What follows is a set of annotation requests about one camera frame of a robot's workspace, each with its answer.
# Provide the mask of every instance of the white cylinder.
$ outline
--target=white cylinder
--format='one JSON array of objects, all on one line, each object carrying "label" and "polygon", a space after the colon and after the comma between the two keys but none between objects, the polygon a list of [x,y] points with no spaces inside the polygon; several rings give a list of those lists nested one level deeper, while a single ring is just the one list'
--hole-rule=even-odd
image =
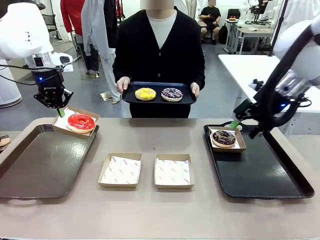
[{"label": "white cylinder", "polygon": [[[0,59],[0,64],[7,65],[7,62],[6,60]],[[0,66],[0,75],[8,79],[13,79],[10,69],[8,67],[5,69],[3,68],[3,66]],[[19,103],[21,99],[17,84],[0,76],[0,108],[15,105]]]}]

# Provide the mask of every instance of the purple frosted donut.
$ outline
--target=purple frosted donut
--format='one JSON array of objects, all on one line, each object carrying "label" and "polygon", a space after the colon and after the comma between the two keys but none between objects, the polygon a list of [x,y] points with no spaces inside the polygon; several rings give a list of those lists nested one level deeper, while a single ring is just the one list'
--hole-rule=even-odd
[{"label": "purple frosted donut", "polygon": [[184,94],[176,88],[165,88],[162,91],[161,96],[168,102],[179,102],[183,98]]}]

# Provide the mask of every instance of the white t-shirt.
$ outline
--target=white t-shirt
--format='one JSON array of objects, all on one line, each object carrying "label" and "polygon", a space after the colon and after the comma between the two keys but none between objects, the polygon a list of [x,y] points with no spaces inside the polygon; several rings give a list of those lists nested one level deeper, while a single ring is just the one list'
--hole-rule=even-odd
[{"label": "white t-shirt", "polygon": [[148,16],[150,25],[160,49],[167,40],[176,18],[177,10],[174,11],[174,14],[165,19],[155,19]]}]

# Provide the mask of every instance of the red jacket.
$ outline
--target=red jacket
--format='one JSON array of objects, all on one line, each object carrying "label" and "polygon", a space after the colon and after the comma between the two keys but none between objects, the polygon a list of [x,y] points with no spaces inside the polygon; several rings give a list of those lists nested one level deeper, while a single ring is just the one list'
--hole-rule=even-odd
[{"label": "red jacket", "polygon": [[82,36],[81,11],[84,4],[85,0],[61,0],[62,18],[68,33],[72,32],[73,25],[75,33]]}]

